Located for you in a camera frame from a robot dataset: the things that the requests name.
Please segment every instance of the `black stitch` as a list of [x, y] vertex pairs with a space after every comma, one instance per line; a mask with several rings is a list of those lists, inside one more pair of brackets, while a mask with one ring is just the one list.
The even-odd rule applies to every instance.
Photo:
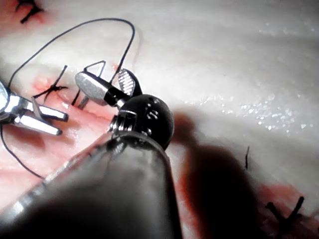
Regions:
[[301, 217], [302, 215], [298, 213], [299, 209], [301, 208], [303, 202], [304, 202], [304, 197], [300, 197], [298, 199], [298, 202], [294, 208], [294, 210], [291, 212], [291, 214], [289, 215], [288, 218], [284, 218], [284, 216], [281, 215], [281, 213], [276, 209], [275, 205], [272, 202], [269, 202], [266, 205], [266, 208], [269, 209], [274, 216], [276, 217], [276, 219], [279, 222], [279, 230], [278, 230], [278, 234], [276, 236], [277, 239], [282, 238], [283, 234], [287, 233], [289, 231], [289, 229], [291, 229], [294, 221]]
[[248, 154], [249, 154], [249, 146], [247, 148], [247, 153], [246, 153], [246, 156], [245, 156], [245, 168], [246, 168], [246, 170], [248, 169]]
[[43, 9], [39, 8], [36, 3], [34, 2], [34, 0], [18, 0], [18, 5], [15, 8], [15, 11], [17, 12], [19, 7], [21, 7], [22, 5], [25, 4], [29, 4], [32, 5], [32, 9], [30, 10], [30, 12], [20, 21], [21, 24], [24, 24], [26, 21], [29, 20], [29, 18], [33, 15], [36, 15], [38, 12], [44, 11]]
[[45, 90], [45, 91], [41, 92], [40, 94], [35, 95], [35, 96], [33, 96], [33, 97], [36, 99], [36, 98], [38, 98], [38, 97], [40, 97], [40, 96], [46, 94], [45, 97], [44, 97], [44, 101], [46, 101], [47, 97], [49, 96], [49, 94], [50, 94], [52, 91], [60, 91], [60, 90], [62, 90], [62, 89], [67, 89], [66, 86], [56, 86], [56, 85], [58, 84], [59, 80], [61, 79], [61, 77], [63, 76], [63, 74], [64, 74], [64, 72], [65, 72], [65, 70], [66, 70], [67, 67], [68, 67], [67, 65], [65, 65], [65, 66], [63, 67], [63, 70], [62, 70], [62, 72], [60, 73], [59, 77], [55, 80], [55, 82], [54, 82], [47, 90]]

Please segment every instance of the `forceps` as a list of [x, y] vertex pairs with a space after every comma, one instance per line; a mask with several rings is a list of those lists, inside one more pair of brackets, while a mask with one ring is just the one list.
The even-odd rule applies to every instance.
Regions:
[[55, 109], [38, 105], [6, 87], [0, 80], [0, 124], [13, 124], [41, 133], [61, 135], [62, 130], [54, 127], [48, 120], [67, 122], [69, 115]]

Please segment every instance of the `wet tissue surface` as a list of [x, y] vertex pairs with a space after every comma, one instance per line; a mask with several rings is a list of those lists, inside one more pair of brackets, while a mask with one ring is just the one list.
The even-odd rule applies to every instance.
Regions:
[[[100, 17], [135, 25], [123, 66], [174, 112], [167, 153], [184, 238], [319, 238], [318, 1], [0, 0], [1, 79], [8, 83], [56, 35]], [[57, 84], [67, 89], [45, 101], [70, 115], [54, 122], [62, 136], [3, 127], [10, 149], [33, 171], [47, 175], [107, 130], [114, 109], [71, 105], [74, 75], [105, 60], [109, 79], [130, 35], [122, 23], [92, 23], [15, 76], [11, 88], [30, 98], [68, 66]], [[3, 208], [39, 179], [3, 146], [0, 155]]]

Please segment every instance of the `metal jaw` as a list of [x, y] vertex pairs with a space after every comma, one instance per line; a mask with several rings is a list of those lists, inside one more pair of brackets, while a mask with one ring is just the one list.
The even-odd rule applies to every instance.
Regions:
[[95, 103], [119, 109], [109, 131], [135, 131], [154, 139], [164, 149], [173, 134], [173, 117], [168, 106], [159, 98], [143, 94], [137, 78], [126, 69], [119, 71], [121, 90], [93, 73], [76, 74], [79, 89]]
[[[7, 107], [0, 114], [0, 122], [2, 124], [10, 123], [18, 127], [56, 136], [62, 134], [59, 128], [52, 126], [46, 120], [54, 119], [67, 122], [69, 118], [68, 114], [38, 105], [35, 100], [32, 102], [13, 92], [9, 94]], [[30, 113], [34, 113], [35, 117], [28, 115]]]

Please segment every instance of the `red blood stain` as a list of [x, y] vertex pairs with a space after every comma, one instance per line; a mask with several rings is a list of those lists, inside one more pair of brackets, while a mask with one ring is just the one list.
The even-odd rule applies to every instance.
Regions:
[[4, 36], [19, 30], [31, 30], [39, 25], [49, 23], [47, 12], [38, 12], [31, 16], [27, 22], [21, 24], [20, 21], [30, 12], [32, 6], [22, 5], [17, 12], [15, 8], [18, 5], [16, 0], [0, 0], [0, 36]]

